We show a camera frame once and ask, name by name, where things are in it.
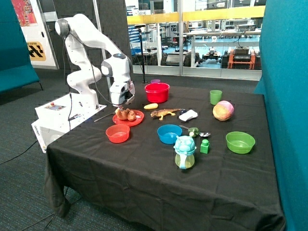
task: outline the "teal partition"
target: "teal partition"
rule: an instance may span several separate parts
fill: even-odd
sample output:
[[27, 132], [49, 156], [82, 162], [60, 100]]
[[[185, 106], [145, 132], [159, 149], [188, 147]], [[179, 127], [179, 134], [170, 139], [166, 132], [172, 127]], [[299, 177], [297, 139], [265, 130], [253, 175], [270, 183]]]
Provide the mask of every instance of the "teal partition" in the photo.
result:
[[11, 0], [1, 0], [0, 92], [39, 81]]
[[308, 230], [308, 1], [268, 0], [260, 39], [262, 78], [288, 231]]

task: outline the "red plate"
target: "red plate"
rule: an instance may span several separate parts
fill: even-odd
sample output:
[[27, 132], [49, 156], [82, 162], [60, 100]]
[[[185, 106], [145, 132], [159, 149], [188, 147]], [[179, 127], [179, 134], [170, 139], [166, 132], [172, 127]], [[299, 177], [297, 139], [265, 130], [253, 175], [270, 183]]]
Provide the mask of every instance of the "red plate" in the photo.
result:
[[144, 114], [141, 111], [137, 111], [137, 110], [131, 110], [134, 111], [135, 115], [136, 115], [136, 119], [134, 121], [129, 121], [129, 120], [120, 120], [116, 115], [114, 115], [114, 117], [112, 117], [112, 121], [115, 124], [125, 124], [129, 127], [132, 126], [136, 126], [137, 124], [141, 123], [143, 121], [144, 118]]

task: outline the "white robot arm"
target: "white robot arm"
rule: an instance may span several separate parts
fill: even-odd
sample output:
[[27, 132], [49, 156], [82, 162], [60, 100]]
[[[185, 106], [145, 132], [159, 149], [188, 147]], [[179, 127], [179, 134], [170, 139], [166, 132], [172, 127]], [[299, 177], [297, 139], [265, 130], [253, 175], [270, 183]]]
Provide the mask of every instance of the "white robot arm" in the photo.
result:
[[111, 57], [102, 62], [102, 73], [113, 77], [114, 83], [110, 88], [113, 106], [121, 107], [134, 99], [135, 88], [130, 80], [130, 60], [121, 50], [83, 14], [74, 17], [59, 19], [55, 23], [56, 32], [65, 37], [65, 45], [71, 62], [80, 67], [80, 71], [68, 75], [67, 82], [83, 95], [87, 107], [97, 107], [98, 99], [89, 84], [101, 79], [100, 70], [94, 67], [87, 56], [85, 48], [101, 48], [108, 51]]

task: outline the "yellow railing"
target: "yellow railing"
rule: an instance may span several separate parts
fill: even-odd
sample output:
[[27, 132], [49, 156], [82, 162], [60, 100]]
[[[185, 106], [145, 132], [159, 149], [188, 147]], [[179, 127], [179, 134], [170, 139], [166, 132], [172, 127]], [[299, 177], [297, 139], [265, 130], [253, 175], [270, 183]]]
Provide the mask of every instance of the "yellow railing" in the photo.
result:
[[[196, 20], [219, 20], [235, 18], [258, 18], [263, 17], [265, 6], [236, 7], [229, 9], [218, 9], [210, 11], [183, 12], [183, 21]], [[162, 13], [151, 15], [128, 16], [128, 25], [170, 23], [179, 21], [179, 13]]]

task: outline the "door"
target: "door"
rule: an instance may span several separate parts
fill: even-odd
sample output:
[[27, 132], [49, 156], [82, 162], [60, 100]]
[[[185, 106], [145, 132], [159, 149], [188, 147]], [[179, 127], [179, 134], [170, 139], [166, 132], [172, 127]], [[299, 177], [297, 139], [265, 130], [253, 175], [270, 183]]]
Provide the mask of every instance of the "door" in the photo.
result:
[[28, 44], [34, 68], [59, 69], [40, 5], [36, 0], [11, 0]]

